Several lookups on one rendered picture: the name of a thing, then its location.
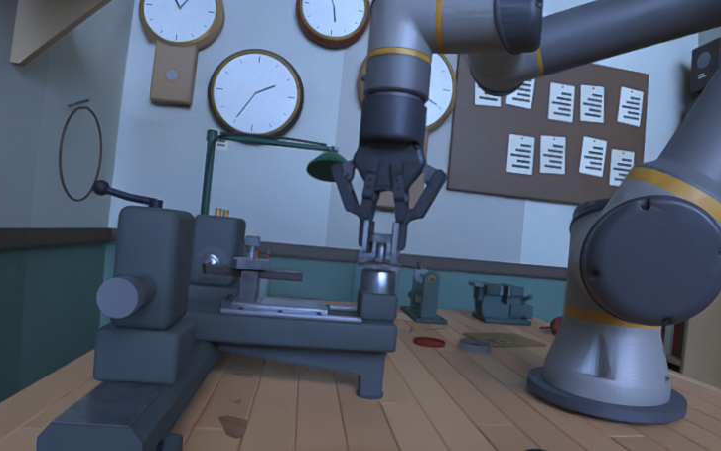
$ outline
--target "green vise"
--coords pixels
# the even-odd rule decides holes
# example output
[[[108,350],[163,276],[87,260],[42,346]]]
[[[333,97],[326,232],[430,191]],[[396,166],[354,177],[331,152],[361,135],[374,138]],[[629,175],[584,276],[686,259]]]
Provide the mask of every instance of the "green vise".
[[[413,273],[413,289],[408,293],[410,306],[402,307],[417,323],[447,324],[436,310],[439,307],[439,274],[417,266]]]
[[[533,306],[526,302],[524,288],[504,283],[469,282],[475,287],[475,312],[484,323],[530,325]]]

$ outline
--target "bulletin board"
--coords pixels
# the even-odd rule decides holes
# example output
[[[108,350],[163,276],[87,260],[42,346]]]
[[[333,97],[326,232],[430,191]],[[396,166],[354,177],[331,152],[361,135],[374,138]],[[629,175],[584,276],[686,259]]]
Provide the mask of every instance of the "bulletin board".
[[[491,97],[459,58],[447,189],[565,204],[610,197],[645,160],[648,79],[586,65]]]

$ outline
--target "wooden tabletop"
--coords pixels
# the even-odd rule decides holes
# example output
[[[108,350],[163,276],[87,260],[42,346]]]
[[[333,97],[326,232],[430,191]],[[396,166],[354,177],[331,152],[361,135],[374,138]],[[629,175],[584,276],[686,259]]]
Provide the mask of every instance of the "wooden tabletop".
[[[185,451],[721,451],[721,390],[678,373],[684,419],[662,426],[613,423],[554,407],[527,388],[553,336],[532,326],[484,324],[471,312],[440,310],[446,326],[400,313],[396,351],[386,357],[384,397],[360,399],[357,377],[224,353],[173,432]],[[465,332],[515,332],[547,347],[459,351]],[[413,344],[444,339],[444,348]],[[0,404],[0,451],[36,449],[48,424],[98,385],[92,352]],[[242,438],[221,417],[248,420]]]

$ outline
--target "paper note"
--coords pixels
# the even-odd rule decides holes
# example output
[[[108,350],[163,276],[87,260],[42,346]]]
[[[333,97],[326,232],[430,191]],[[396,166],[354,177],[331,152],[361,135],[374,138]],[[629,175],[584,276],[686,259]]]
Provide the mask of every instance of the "paper note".
[[[542,136],[539,144],[539,172],[542,174],[564,174],[567,154],[567,138],[563,136]]]
[[[549,109],[548,119],[572,123],[575,114],[575,86],[551,83]]]
[[[532,136],[510,135],[508,137],[508,172],[533,175],[533,149],[536,138]]]
[[[612,149],[612,159],[609,171],[609,185],[619,187],[634,167],[634,152],[630,150]]]
[[[533,87],[535,85],[536,80],[534,79],[524,82],[513,94],[505,98],[505,104],[525,109],[533,108]]]
[[[475,106],[493,106],[499,108],[502,101],[499,97],[488,95],[475,83]]]
[[[578,172],[595,177],[603,177],[603,168],[606,166],[607,142],[602,139],[583,137],[581,149],[581,165]]]
[[[642,125],[642,100],[645,93],[640,90],[620,88],[620,110],[617,122],[639,127]]]
[[[581,85],[581,122],[603,123],[606,89],[602,86]]]

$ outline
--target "lever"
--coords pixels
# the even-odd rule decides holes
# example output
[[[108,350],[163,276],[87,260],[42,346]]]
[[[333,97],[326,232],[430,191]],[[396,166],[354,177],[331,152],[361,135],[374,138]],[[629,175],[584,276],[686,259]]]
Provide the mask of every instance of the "lever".
[[[121,198],[124,201],[136,202],[138,204],[146,204],[149,207],[155,207],[158,209],[163,208],[163,201],[159,199],[147,198],[146,196],[137,196],[134,194],[125,193],[120,190],[116,190],[114,188],[111,188],[109,184],[103,180],[96,180],[93,183],[93,192],[100,196],[108,194],[110,196],[115,196],[116,198]]]

